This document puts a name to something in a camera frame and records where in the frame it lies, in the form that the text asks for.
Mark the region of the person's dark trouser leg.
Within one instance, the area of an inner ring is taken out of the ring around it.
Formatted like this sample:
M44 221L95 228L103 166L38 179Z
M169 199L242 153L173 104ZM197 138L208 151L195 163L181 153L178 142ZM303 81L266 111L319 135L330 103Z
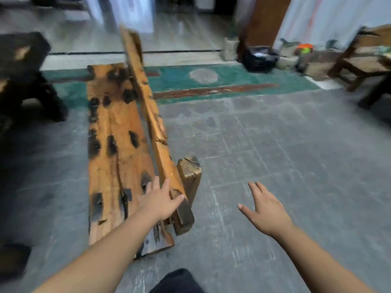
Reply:
M206 293L189 270L180 268L165 275L149 293Z

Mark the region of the beige sack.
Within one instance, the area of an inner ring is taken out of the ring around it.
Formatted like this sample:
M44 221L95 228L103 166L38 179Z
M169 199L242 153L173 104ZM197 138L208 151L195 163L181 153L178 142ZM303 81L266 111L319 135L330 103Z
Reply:
M237 48L239 45L239 38L224 38L224 45L221 50L221 58L225 62L233 62L237 61L238 54L237 54Z

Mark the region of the dark wooden table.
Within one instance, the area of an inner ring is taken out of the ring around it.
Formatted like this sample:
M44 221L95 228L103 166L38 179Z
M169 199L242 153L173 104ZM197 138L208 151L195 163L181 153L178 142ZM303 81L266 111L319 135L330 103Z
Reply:
M41 72L51 46L39 32L0 34L0 115L16 118L24 100L37 99L55 122L68 109Z

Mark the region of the black trash bin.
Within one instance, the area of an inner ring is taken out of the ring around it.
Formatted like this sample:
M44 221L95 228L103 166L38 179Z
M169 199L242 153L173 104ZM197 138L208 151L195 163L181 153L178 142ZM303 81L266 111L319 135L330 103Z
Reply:
M279 58L279 53L268 46L249 46L243 52L242 64L250 73L270 73Z

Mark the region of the person's right forearm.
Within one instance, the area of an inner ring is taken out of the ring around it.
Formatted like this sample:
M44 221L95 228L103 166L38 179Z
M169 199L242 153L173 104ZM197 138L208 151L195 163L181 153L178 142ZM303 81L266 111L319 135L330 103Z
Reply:
M375 293L295 225L270 236L284 249L311 293Z

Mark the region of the person's right hand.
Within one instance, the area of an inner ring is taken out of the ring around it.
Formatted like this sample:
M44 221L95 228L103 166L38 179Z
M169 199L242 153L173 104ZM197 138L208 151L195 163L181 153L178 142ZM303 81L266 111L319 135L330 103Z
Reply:
M293 222L283 204L271 193L271 199L259 197L256 182L248 182L254 201L256 217L249 220L257 230L277 239L284 231L293 227Z

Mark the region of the brown wooden chair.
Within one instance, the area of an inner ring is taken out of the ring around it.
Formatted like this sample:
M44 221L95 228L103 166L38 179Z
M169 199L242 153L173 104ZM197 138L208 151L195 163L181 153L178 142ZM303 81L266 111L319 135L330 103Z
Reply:
M358 52L378 46L391 46L391 24L359 28L349 46L327 72L328 77L344 81L348 92L355 91L368 78L383 76L380 83L358 102L362 109L370 109L384 94L391 95L391 54Z

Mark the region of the brown wooden door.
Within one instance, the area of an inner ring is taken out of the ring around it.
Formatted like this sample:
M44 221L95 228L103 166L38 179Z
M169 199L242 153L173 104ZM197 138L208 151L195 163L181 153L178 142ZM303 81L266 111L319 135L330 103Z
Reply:
M273 47L292 0L256 0L245 30L245 46Z

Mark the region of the orange wooden bench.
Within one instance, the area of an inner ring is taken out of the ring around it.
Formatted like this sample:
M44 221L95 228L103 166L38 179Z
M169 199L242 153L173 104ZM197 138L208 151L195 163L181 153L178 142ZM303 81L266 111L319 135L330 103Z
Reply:
M120 25L126 64L92 65L87 69L89 109L89 244L119 226L139 207L139 198L156 176L170 181L170 197L185 199L173 215L157 223L135 259L174 246L168 230L188 232L195 218L192 204L201 181L198 159L172 160L168 137L144 71L139 34Z

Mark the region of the green rug with red stripes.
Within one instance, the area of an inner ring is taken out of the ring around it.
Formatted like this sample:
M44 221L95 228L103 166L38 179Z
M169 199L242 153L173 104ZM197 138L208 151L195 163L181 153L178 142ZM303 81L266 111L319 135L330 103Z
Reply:
M85 107L86 68L43 71L68 108ZM291 71L249 73L240 64L209 64L145 67L158 104L221 99L263 94L289 94L319 87Z

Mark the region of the person's left hand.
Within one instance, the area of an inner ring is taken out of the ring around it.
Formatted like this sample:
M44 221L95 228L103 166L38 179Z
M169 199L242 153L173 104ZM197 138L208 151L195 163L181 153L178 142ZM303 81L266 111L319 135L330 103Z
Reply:
M156 194L152 192L153 180L147 184L146 193L140 198L139 210L155 224L169 218L177 209L170 208L170 201L173 199L170 197L169 179L164 180Z

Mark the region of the person's left forearm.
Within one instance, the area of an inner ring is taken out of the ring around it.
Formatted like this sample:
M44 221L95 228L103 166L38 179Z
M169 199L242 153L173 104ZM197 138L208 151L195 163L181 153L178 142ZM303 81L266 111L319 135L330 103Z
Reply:
M32 293L114 293L162 212L140 208Z

